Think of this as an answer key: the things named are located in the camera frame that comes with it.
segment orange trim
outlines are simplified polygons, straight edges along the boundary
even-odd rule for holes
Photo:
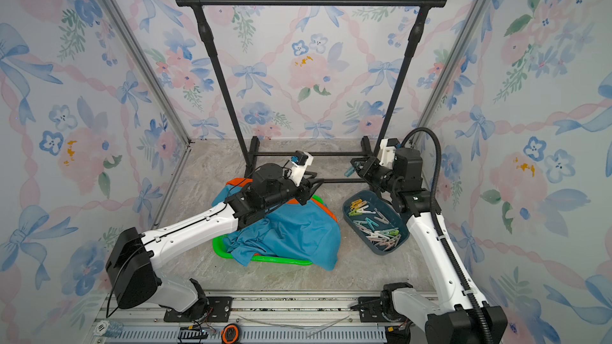
[[[318,201],[317,201],[316,199],[314,199],[314,198],[310,198],[310,200],[311,200],[312,202],[314,202],[314,203],[315,203],[315,204],[316,204],[318,207],[320,207],[320,208],[321,208],[323,211],[325,211],[325,212],[326,212],[326,213],[327,213],[327,214],[328,214],[328,215],[329,215],[329,216],[330,216],[330,217],[331,217],[333,220],[335,220],[335,221],[336,221],[336,223],[338,223],[338,219],[336,219],[336,216],[335,216],[335,215],[333,215],[333,213],[332,213],[332,212],[331,212],[331,211],[330,211],[330,210],[329,210],[329,209],[328,209],[328,208],[327,208],[327,207],[326,207],[326,206],[325,206],[323,203],[318,202]],[[298,201],[296,201],[296,200],[295,200],[295,198],[294,198],[294,199],[292,199],[292,200],[290,200],[290,201],[289,201],[289,202],[287,202],[287,203],[288,203],[288,204],[299,204],[299,202],[298,202]]]
[[[246,180],[244,178],[234,178],[231,181],[227,181],[226,185],[242,187],[242,186],[246,185],[247,183],[251,183],[251,182],[253,182],[253,180],[250,179],[250,178],[247,178]]]
[[[318,202],[315,199],[313,199],[312,201],[315,202],[321,209],[323,209],[323,211],[325,211],[333,220],[335,220],[336,223],[338,223],[338,219],[336,219],[336,216],[333,215],[333,213],[323,203]]]
[[[225,337],[225,334],[227,333],[228,329],[233,328],[236,331],[236,335],[234,336],[234,339],[232,341],[228,341],[227,338]],[[223,339],[224,344],[232,344],[234,342],[236,342],[238,340],[239,337],[239,332],[238,331],[238,327],[234,324],[230,324],[227,327],[225,327],[225,329],[223,330],[223,333],[221,334],[221,337]]]

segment black mounting plate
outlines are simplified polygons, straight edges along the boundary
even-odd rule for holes
[[[361,323],[394,323],[383,316],[381,298],[378,296],[361,296],[357,299],[359,307],[359,319]]]
[[[207,298],[212,311],[210,311],[208,319],[204,319],[210,323],[227,323],[230,320],[231,296],[208,296]],[[166,323],[189,323],[192,320],[187,315],[171,309],[170,311],[166,310],[164,321]]]

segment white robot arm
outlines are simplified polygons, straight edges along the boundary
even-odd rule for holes
[[[432,190],[422,188],[420,153],[404,147],[419,131],[430,134],[436,145]],[[436,304],[407,283],[392,283],[381,292],[381,310],[392,317],[408,318],[425,332],[430,344],[499,343],[506,329],[506,315],[501,307],[489,305],[463,263],[457,260],[459,255],[435,200],[440,156],[438,138],[431,130],[420,127],[402,143],[383,139],[378,157],[351,160],[356,173],[369,185],[390,192],[393,208],[417,241],[438,294]]]
[[[303,177],[312,160],[309,153],[296,151],[291,169],[264,164],[251,183],[201,214],[141,234],[136,228],[120,233],[106,263],[118,307],[153,302],[190,320],[205,317],[208,300],[197,281],[164,274],[162,266],[190,248],[257,222],[293,198],[305,204],[323,182]]]
[[[393,283],[381,292],[383,313],[408,318],[425,331],[430,344],[499,343],[506,316],[488,304],[456,259],[440,207],[432,193],[421,188],[419,152],[404,148],[397,139],[383,140],[383,145],[380,159],[355,158],[351,164],[371,186],[391,193],[395,211],[423,253],[439,301],[424,298],[407,283]],[[323,180],[303,177],[312,163],[310,154],[298,151],[291,162],[287,171],[276,164],[262,165],[252,183],[194,217],[141,234],[135,228],[122,232],[106,264],[119,308],[153,302],[188,320],[203,319],[209,304],[197,281],[169,276],[161,267],[190,248],[258,221],[292,198],[305,204]]]

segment dark blue tray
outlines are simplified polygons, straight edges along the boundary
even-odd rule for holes
[[[368,205],[370,207],[367,210],[374,211],[374,208],[377,208],[382,213],[382,215],[384,215],[385,218],[387,218],[387,220],[389,221],[389,224],[387,225],[387,224],[382,223],[379,220],[374,219],[375,216],[378,216],[377,214],[362,214],[359,216],[350,217],[348,213],[351,212],[351,203],[353,203],[353,201],[358,200],[358,199],[362,199],[368,202]],[[408,227],[406,227],[406,224],[402,221],[402,218],[387,203],[380,200],[380,198],[378,198],[376,194],[374,194],[374,192],[371,192],[369,190],[360,191],[356,193],[355,195],[353,195],[352,197],[348,198],[348,200],[346,200],[346,202],[344,202],[344,205],[342,206],[342,213],[346,219],[346,222],[349,224],[349,226],[351,226],[351,228],[355,230],[355,232],[357,233],[357,235],[359,235],[361,240],[376,255],[387,255],[388,253],[395,251],[395,249],[400,247],[402,243],[405,242],[410,235],[410,233],[408,232]],[[397,228],[398,230],[400,230],[400,234],[402,234],[400,241],[397,243],[395,247],[387,251],[384,251],[384,247],[375,246],[372,242],[368,240],[367,235],[363,233],[361,230],[359,230],[353,223],[354,220],[364,220],[365,218],[370,218],[371,220],[379,224],[379,226],[377,227],[378,230],[386,230],[388,228]]]

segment green plastic tray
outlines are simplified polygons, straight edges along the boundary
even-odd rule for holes
[[[320,199],[317,195],[312,196],[317,202],[325,204],[322,199]],[[215,250],[215,254],[221,256],[224,259],[233,259],[231,254],[227,252],[227,248],[225,244],[223,244],[223,239],[227,236],[227,234],[220,235],[212,240],[212,249]],[[310,266],[312,262],[310,260],[301,260],[301,259],[290,259],[290,258],[280,258],[278,256],[264,256],[264,255],[253,255],[251,262],[268,262],[268,263],[282,263],[282,264],[297,264],[298,266]]]

